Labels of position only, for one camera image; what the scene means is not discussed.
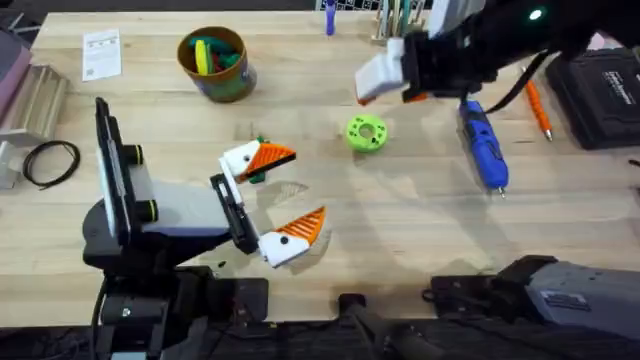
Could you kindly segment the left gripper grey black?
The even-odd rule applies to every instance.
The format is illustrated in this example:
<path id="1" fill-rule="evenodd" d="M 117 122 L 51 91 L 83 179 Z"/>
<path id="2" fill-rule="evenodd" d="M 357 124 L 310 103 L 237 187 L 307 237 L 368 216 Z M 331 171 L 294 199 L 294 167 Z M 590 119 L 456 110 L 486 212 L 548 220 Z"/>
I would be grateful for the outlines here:
<path id="1" fill-rule="evenodd" d="M 240 184 L 295 159 L 289 147 L 253 140 L 224 152 L 219 162 L 223 173 Z M 85 216 L 82 258 L 110 275 L 166 273 L 226 242 L 245 254 L 259 248 L 277 268 L 308 252 L 326 220 L 321 206 L 258 239 L 222 173 L 208 188 L 153 180 L 144 165 L 116 172 L 103 158 L 98 173 L 102 199 Z"/>

